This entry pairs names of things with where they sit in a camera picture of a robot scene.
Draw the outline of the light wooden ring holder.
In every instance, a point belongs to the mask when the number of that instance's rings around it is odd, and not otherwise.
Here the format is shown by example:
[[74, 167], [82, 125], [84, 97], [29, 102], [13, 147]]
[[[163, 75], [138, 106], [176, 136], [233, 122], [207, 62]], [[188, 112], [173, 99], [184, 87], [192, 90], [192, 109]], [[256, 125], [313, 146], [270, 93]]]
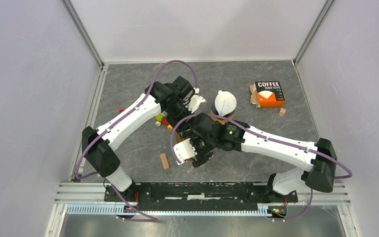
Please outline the light wooden ring holder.
[[[229, 112], [227, 114], [221, 115], [221, 114], [219, 114], [219, 112], [211, 110], [210, 114], [211, 115], [220, 116], [220, 117], [224, 117], [224, 118], [228, 118], [228, 119], [233, 119], [233, 117], [234, 117], [234, 111]], [[218, 118], [218, 117], [211, 117], [211, 119], [214, 120], [214, 121], [218, 121], [221, 124], [226, 124], [227, 123], [226, 119], [221, 119], [221, 118]]]

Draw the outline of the blue ribbed plastic dripper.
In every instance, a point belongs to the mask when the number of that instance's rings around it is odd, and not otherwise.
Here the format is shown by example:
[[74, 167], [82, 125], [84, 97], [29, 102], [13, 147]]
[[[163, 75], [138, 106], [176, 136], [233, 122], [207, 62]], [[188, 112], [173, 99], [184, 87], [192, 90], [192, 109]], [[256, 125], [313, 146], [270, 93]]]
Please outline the blue ribbed plastic dripper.
[[221, 115], [235, 111], [235, 108], [236, 108], [236, 104], [234, 104], [234, 103], [229, 104], [229, 103], [214, 102], [214, 103], [212, 103], [212, 106], [211, 106], [211, 109], [213, 111], [217, 111]]

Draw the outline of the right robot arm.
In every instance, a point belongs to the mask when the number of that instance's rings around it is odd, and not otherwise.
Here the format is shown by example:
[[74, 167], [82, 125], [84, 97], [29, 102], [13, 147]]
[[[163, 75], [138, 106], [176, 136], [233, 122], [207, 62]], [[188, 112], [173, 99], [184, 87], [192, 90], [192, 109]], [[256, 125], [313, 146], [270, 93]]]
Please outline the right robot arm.
[[201, 113], [185, 122], [179, 133], [187, 137], [195, 151], [193, 165], [203, 165], [213, 149], [262, 154], [295, 166], [284, 173], [274, 173], [265, 188], [271, 201], [279, 201], [289, 192], [308, 187], [330, 193], [333, 191], [337, 156], [330, 140], [297, 141], [266, 133], [247, 123], [227, 121], [222, 124]]

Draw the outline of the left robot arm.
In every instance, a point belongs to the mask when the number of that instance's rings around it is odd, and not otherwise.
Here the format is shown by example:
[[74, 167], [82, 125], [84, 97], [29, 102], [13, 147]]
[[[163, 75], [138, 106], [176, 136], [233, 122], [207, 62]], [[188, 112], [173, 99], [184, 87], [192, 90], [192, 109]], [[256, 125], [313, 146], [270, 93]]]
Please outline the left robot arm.
[[137, 128], [156, 115], [165, 112], [166, 120], [175, 126], [192, 115], [206, 100], [185, 78], [172, 83], [155, 81], [125, 111], [98, 128], [86, 127], [82, 132], [82, 156], [97, 174], [116, 187], [123, 201], [135, 196], [133, 180], [121, 167], [115, 151]]

